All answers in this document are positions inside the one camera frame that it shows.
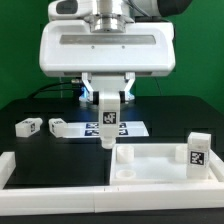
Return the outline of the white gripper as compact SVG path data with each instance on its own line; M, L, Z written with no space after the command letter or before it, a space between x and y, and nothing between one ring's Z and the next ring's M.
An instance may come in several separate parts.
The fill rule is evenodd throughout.
M123 33L93 33L82 20L57 20L43 30L39 63L49 77L83 73L81 97L93 105L99 104L99 92L91 85L92 75L125 73L119 94L122 102L129 102L135 99L135 75L167 76L174 69L173 38L170 22L131 23Z

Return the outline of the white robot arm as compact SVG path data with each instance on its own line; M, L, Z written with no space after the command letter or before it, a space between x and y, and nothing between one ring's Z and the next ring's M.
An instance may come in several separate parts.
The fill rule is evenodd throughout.
M55 0L48 6L39 63L49 77L80 77L87 98L132 100L137 76L166 76L175 67L173 24L192 0Z

